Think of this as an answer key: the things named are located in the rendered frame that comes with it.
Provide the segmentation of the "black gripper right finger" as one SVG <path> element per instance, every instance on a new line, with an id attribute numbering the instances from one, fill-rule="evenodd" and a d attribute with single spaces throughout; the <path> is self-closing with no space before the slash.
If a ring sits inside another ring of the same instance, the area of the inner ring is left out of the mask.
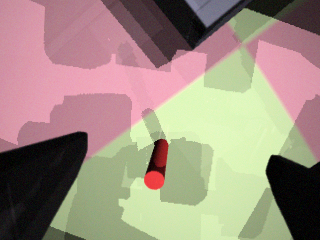
<path id="1" fill-rule="evenodd" d="M 280 155 L 265 173 L 293 240 L 320 240 L 320 173 Z"/>

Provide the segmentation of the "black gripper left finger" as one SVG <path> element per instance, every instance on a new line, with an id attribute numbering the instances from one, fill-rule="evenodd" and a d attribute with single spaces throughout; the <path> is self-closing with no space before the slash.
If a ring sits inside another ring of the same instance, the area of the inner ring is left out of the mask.
<path id="1" fill-rule="evenodd" d="M 0 152 L 0 240 L 42 240 L 78 177 L 87 132 Z"/>

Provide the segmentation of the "dark red peg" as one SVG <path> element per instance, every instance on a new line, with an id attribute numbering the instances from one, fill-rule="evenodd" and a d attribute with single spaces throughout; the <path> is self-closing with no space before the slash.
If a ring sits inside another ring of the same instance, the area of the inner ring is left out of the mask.
<path id="1" fill-rule="evenodd" d="M 165 139 L 159 139 L 155 143 L 144 177 L 144 183 L 150 189 L 159 189 L 164 184 L 168 146 Z"/>

